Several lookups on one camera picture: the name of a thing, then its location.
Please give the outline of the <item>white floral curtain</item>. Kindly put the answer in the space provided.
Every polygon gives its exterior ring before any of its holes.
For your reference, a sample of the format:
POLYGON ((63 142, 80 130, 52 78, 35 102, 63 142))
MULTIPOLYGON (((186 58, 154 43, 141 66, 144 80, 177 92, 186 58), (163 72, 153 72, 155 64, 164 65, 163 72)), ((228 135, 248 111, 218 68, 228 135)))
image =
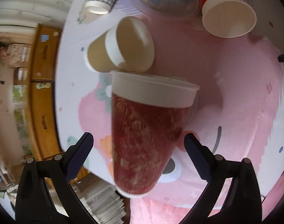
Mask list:
POLYGON ((62 28, 73 0, 0 0, 0 26, 62 28))

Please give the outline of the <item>tall red paper cup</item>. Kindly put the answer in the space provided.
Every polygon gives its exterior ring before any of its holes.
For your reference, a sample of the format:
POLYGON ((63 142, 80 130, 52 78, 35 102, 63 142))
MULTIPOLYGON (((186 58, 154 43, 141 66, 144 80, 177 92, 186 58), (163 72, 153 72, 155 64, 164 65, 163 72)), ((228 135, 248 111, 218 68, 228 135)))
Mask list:
POLYGON ((140 198, 162 175, 199 86, 175 78, 112 71, 113 178, 120 194, 140 198))

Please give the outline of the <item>wooden desk with drawers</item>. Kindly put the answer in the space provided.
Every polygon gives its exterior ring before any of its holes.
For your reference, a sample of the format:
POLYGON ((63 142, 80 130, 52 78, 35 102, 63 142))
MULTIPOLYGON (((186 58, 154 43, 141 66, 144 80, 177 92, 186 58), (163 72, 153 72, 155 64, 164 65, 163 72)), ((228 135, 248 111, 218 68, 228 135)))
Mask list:
POLYGON ((39 24, 25 65, 14 72, 14 118, 24 159, 62 154, 55 116, 55 72, 61 30, 39 24))

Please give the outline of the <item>pink fluffy blanket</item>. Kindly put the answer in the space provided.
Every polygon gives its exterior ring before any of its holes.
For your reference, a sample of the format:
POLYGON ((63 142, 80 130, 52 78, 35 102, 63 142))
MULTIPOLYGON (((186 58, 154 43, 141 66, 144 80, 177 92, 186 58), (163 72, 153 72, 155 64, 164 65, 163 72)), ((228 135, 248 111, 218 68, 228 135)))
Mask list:
POLYGON ((177 224, 189 213, 189 209, 163 204, 140 198, 130 200, 130 223, 170 223, 177 224))

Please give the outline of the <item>brown paper cup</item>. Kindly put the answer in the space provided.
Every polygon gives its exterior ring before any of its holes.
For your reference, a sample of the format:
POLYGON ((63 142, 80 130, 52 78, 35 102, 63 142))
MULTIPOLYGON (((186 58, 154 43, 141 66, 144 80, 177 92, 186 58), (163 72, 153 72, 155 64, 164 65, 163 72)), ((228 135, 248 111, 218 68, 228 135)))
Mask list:
POLYGON ((86 67, 92 72, 112 70, 146 72, 155 59, 150 31, 138 18, 129 16, 95 39, 84 52, 86 67))

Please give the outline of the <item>small red paper cup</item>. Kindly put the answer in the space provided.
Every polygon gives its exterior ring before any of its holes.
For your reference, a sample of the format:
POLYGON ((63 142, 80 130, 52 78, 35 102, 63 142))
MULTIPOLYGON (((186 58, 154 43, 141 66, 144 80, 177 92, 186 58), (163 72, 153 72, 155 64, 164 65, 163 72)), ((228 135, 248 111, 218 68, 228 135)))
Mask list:
POLYGON ((237 38, 248 34, 257 23, 254 9, 245 0, 201 0, 202 23, 212 35, 237 38))

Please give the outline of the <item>cardboard box on desk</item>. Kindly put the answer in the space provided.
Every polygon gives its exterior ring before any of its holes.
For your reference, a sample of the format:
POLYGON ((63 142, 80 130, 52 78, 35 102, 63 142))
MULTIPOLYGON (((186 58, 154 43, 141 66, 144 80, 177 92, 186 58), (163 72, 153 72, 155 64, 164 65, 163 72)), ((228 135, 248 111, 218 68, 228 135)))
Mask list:
POLYGON ((26 67, 29 60, 31 45, 13 43, 8 47, 9 58, 7 67, 10 69, 26 67))

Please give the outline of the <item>cartoon monster tablecloth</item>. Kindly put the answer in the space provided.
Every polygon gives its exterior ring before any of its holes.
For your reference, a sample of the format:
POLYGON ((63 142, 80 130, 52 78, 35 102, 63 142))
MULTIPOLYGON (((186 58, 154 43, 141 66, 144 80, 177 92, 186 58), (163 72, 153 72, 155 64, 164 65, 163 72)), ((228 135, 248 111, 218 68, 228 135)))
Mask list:
POLYGON ((126 16, 150 30, 156 59, 149 74, 197 84, 196 106, 185 132, 228 160, 252 161, 266 197, 284 171, 284 7, 280 0, 246 0, 257 14, 250 34, 218 38, 201 19, 159 20, 141 14, 130 0, 118 0, 104 16, 82 14, 85 0, 73 0, 60 42, 55 104, 59 142, 66 150, 88 131, 94 136, 88 169, 112 183, 108 74, 90 71, 88 45, 126 16))

